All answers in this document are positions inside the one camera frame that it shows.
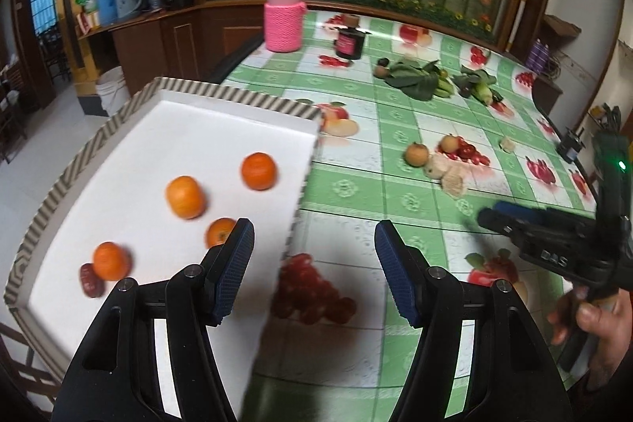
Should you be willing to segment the right hand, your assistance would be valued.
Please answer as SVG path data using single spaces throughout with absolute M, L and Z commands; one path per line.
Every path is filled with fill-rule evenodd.
M 630 292 L 623 289 L 607 299 L 606 304 L 589 303 L 588 291 L 586 286 L 574 286 L 558 300 L 547 320 L 553 326 L 553 345 L 561 345 L 568 339 L 572 315 L 575 315 L 580 330 L 598 339 L 597 348 L 589 362 L 587 380 L 588 389 L 597 390 L 612 379 L 629 351 L 632 304 Z

